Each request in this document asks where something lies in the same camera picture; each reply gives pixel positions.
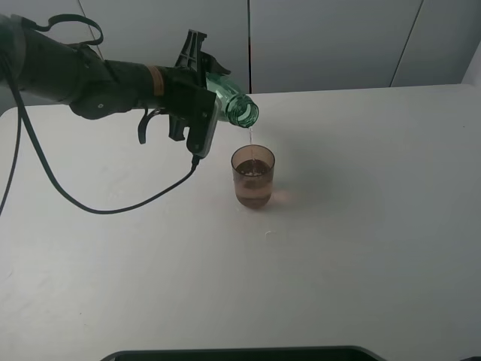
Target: brown liquid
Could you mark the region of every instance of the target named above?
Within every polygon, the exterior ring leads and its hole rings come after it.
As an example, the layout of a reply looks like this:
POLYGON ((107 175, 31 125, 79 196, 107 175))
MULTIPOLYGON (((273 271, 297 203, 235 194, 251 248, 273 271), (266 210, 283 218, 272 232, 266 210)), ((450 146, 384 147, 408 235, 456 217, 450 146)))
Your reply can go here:
POLYGON ((242 162, 234 173, 235 195, 238 201, 248 208, 260 208, 271 198, 271 167, 258 159, 242 162))

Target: orange band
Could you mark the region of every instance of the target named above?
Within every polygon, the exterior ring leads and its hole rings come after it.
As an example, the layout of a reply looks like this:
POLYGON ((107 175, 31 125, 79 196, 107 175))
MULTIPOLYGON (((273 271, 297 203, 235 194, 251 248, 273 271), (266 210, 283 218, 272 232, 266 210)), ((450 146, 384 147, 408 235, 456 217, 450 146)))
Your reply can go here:
POLYGON ((153 66, 153 65, 147 65, 147 69, 149 69, 150 75, 152 75, 153 95, 163 96, 164 95, 164 78, 162 77, 162 73, 157 69, 156 66, 153 66))

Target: green glass bottle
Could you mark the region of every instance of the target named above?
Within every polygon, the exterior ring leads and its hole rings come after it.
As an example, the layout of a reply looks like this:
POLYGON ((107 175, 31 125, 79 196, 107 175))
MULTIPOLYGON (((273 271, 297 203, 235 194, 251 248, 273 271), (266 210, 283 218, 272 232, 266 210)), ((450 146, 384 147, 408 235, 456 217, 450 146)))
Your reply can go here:
POLYGON ((222 117, 219 120, 235 126, 249 128, 259 117, 259 108, 253 100, 226 76, 207 73, 207 89, 217 94, 222 102, 222 117))

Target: black wire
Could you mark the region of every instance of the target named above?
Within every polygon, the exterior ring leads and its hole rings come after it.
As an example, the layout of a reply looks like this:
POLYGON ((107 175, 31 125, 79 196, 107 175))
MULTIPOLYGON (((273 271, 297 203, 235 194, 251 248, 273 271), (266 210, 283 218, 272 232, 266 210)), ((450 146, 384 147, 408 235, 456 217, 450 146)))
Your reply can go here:
MULTIPOLYGON (((0 61, 2 61, 0 65, 2 67, 2 71, 5 71, 3 57, 0 59, 0 61)), ((8 193, 10 192, 12 180, 14 179, 15 167, 17 167, 18 151, 20 149, 20 134, 22 134, 22 117, 20 116, 20 112, 18 112, 17 139, 15 141, 14 159, 12 160, 12 166, 10 167, 10 174, 8 175, 7 186, 5 186, 2 203, 0 204, 0 216, 2 215, 3 208, 5 206, 5 203, 7 202, 8 193)))
POLYGON ((23 104, 22 96, 20 95, 18 87, 15 83, 14 77, 11 74, 10 66, 8 66, 5 56, 0 56, 0 58, 3 59, 2 64, 3 64, 3 68, 5 68, 4 69, 5 78, 7 79, 10 90, 11 90, 11 92, 12 92, 14 98, 15 98, 15 102, 17 103, 19 116, 23 120, 23 124, 26 128, 26 131, 27 131, 29 137, 30 137, 30 141, 32 142, 32 145, 35 149, 35 152, 37 153, 37 156, 40 160, 40 163, 42 164, 42 167, 44 167, 45 173, 47 174, 51 184, 55 187, 55 189, 65 199, 67 199, 70 203, 76 205, 78 208, 83 209, 86 212, 94 213, 94 214, 117 214, 117 213, 131 211, 133 209, 136 209, 136 208, 142 207, 143 205, 151 203, 151 201, 156 200, 157 198, 163 196, 167 192, 170 192, 174 188, 178 187, 183 182, 185 182, 187 179, 189 179, 190 176, 194 173, 195 169, 197 168, 197 165, 199 164, 200 158, 198 156, 193 156, 192 157, 192 167, 190 169, 190 172, 187 173, 187 175, 184 178, 182 178, 178 182, 172 184, 169 188, 166 188, 165 190, 161 191, 160 193, 155 194, 153 197, 150 197, 149 199, 146 199, 143 202, 137 203, 136 205, 131 205, 129 207, 113 209, 113 210, 108 210, 108 211, 101 211, 101 210, 97 210, 97 209, 94 209, 94 208, 87 207, 86 205, 83 205, 78 200, 76 200, 74 197, 70 196, 62 188, 62 186, 60 186, 59 182, 55 178, 55 175, 53 174, 52 169, 50 168, 50 166, 48 164, 47 158, 45 157, 44 152, 43 152, 43 150, 40 146, 40 143, 37 139, 37 135, 35 134, 35 130, 33 129, 32 123, 30 122, 29 115, 27 114, 27 111, 25 109, 25 105, 23 104))

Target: table surface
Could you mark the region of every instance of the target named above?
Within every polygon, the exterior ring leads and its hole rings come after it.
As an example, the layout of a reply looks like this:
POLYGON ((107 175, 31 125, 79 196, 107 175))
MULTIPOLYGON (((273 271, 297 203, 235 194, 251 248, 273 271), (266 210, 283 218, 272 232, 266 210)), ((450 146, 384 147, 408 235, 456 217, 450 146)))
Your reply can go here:
MULTIPOLYGON (((234 197, 249 132, 220 123, 184 185, 96 216, 50 185, 23 133, 0 219, 0 359, 354 344, 388 361, 481 355, 481 92, 468 85, 253 96, 276 155, 262 211, 234 197)), ((29 114, 61 184, 116 208, 184 176, 168 122, 29 114)), ((0 118, 0 189, 16 111, 0 118)))

